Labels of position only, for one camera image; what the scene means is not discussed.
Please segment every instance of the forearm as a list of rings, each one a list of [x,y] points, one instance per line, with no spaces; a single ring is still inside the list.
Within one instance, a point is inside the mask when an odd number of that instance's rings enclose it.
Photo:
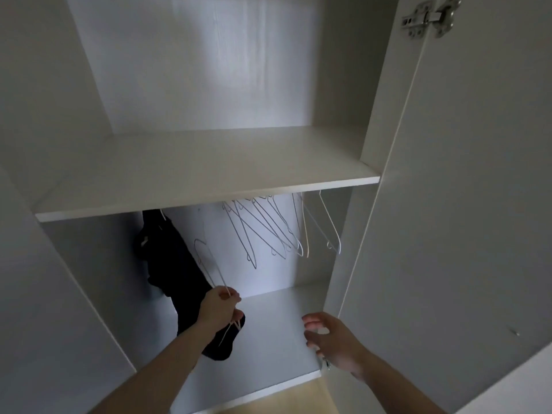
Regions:
[[[355,374],[366,383],[387,414],[445,414],[387,362],[366,351]]]
[[[166,414],[214,335],[210,326],[194,324],[113,391],[91,414]]]

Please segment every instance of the hand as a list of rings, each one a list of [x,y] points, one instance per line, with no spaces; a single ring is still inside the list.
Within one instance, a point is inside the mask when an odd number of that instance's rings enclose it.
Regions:
[[[228,290],[230,295],[224,286],[211,289],[199,307],[198,323],[212,328],[213,334],[244,316],[242,311],[236,309],[236,304],[241,301],[239,293],[230,287]]]
[[[363,361],[370,352],[357,340],[341,320],[329,313],[309,313],[303,318],[307,347],[318,347],[316,355],[325,357],[335,367],[362,376]],[[329,334],[317,334],[310,330],[327,328]]]

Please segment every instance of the cabinet door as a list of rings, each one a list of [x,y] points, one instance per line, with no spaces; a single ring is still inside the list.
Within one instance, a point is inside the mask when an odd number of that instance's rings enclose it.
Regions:
[[[134,372],[2,168],[0,337],[0,412],[87,412]]]
[[[448,412],[552,341],[550,13],[463,0],[428,28],[341,310]]]

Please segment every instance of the person's left hand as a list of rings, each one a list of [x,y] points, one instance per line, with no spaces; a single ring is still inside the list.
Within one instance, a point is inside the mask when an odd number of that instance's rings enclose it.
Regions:
[[[236,309],[236,304],[241,301],[239,293],[228,288],[230,295],[224,286],[217,286],[206,293],[199,308],[198,323],[213,328],[217,332],[234,321],[239,321],[244,313]]]

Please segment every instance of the person's right arm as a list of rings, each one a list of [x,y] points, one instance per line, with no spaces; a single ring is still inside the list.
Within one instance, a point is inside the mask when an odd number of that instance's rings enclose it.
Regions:
[[[328,313],[310,313],[302,319],[307,347],[318,347],[319,357],[366,383],[387,414],[445,414],[404,376],[370,353],[341,320]],[[312,331],[323,327],[329,334]]]

